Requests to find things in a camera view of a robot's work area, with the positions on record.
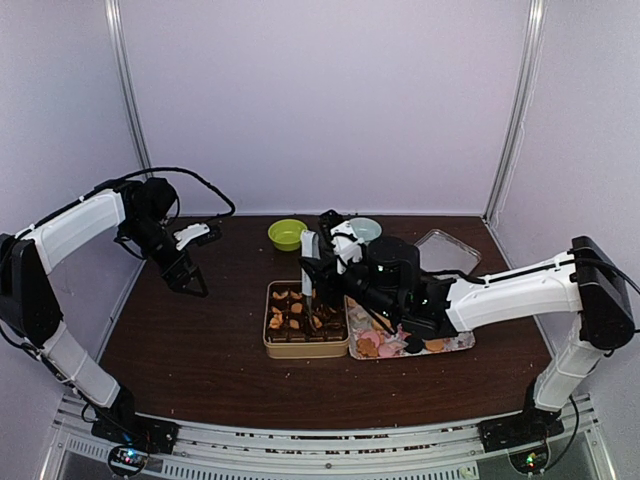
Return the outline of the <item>gold cookie tin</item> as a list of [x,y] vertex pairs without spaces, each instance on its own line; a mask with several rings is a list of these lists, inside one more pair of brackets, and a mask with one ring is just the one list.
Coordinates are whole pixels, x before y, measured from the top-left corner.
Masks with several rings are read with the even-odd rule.
[[[289,290],[284,302],[273,301],[275,290]],[[309,328],[300,281],[273,281],[267,287],[263,344],[275,360],[341,358],[347,354],[349,331],[346,301],[331,306],[313,292],[313,320],[316,332]]]

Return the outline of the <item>metal serving tongs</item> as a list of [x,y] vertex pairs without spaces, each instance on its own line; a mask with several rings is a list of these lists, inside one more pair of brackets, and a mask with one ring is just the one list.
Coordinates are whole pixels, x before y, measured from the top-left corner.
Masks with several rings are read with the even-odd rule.
[[[301,241],[301,260],[319,259],[319,240],[316,232],[304,230],[300,235]],[[301,268],[301,293],[306,305],[306,314],[308,317],[309,328],[312,332],[317,331],[313,320],[313,281],[311,276],[304,268]]]

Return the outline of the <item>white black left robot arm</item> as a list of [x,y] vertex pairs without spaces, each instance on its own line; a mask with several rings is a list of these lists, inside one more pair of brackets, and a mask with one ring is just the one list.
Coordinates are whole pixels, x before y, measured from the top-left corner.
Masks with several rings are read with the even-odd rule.
[[[204,186],[226,211],[173,230],[170,213],[179,195],[166,174],[185,175]],[[208,288],[190,256],[221,236],[219,222],[234,202],[198,173],[184,167],[152,167],[108,179],[16,234],[1,237],[1,319],[17,334],[13,346],[42,363],[95,408],[106,429],[123,444],[144,433],[130,390],[105,371],[73,336],[59,303],[61,266],[111,231],[129,255],[149,260],[178,294],[205,297]]]

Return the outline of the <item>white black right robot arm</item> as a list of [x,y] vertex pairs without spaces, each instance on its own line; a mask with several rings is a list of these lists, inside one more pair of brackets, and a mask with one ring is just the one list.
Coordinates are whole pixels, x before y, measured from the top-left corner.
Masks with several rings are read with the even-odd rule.
[[305,231],[301,245],[305,294],[330,306],[350,298],[388,333],[405,333],[411,347],[522,317],[576,314],[562,350],[529,384],[521,412],[479,423],[487,452],[559,432],[558,418],[574,390],[637,333],[631,280],[588,237],[537,265],[480,278],[426,272],[416,246],[397,237],[365,244],[344,226],[324,240]]

